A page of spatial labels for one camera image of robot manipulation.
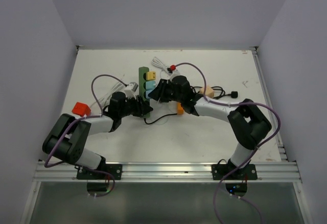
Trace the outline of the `orange power strip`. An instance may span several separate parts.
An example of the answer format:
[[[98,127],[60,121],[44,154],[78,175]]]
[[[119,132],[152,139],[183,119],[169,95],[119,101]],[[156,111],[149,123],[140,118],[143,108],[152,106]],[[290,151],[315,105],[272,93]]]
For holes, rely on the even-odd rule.
[[[183,109],[183,107],[181,106],[181,103],[179,103],[179,102],[177,102],[176,113],[177,113],[178,115],[183,115],[183,114],[184,114],[184,109]]]

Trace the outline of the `green power strip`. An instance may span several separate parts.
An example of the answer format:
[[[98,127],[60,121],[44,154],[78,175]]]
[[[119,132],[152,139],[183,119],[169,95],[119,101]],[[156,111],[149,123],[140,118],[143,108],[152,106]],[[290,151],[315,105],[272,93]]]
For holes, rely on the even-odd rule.
[[[145,88],[145,83],[146,83],[146,73],[149,72],[149,68],[145,66],[141,66],[138,68],[138,90],[139,90],[139,95],[141,96],[142,100],[149,105],[150,100],[146,99],[146,88]]]

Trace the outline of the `beige cube plug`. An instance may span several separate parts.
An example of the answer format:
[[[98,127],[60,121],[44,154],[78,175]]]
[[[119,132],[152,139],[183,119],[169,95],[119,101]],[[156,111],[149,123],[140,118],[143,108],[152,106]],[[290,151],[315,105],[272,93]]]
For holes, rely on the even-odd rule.
[[[199,94],[205,94],[207,97],[213,98],[215,96],[215,91],[210,86],[207,86],[200,88]]]

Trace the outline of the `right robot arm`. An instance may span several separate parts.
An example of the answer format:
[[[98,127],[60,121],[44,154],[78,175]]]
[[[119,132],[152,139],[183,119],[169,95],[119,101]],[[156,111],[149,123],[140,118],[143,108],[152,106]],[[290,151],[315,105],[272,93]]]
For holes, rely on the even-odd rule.
[[[215,99],[195,92],[185,76],[177,76],[172,80],[161,79],[148,96],[162,103],[178,102],[186,113],[194,116],[228,122],[238,144],[227,161],[226,172],[236,180],[246,173],[245,167],[250,161],[250,155],[272,128],[271,123],[252,100],[245,99],[241,106],[235,103],[219,104]]]

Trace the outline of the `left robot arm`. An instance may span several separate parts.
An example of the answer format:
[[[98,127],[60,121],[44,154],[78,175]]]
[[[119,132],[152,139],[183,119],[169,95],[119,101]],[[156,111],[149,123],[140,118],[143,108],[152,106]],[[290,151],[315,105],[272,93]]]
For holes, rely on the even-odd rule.
[[[89,175],[94,179],[103,178],[106,173],[104,158],[85,148],[87,138],[90,135],[114,132],[124,117],[141,118],[152,111],[150,102],[141,96],[128,98],[122,92],[115,92],[109,104],[102,109],[101,115],[77,119],[62,114],[42,145],[42,151],[48,155],[44,166],[50,168],[58,165],[49,163],[51,157],[55,157],[63,163],[88,168]]]

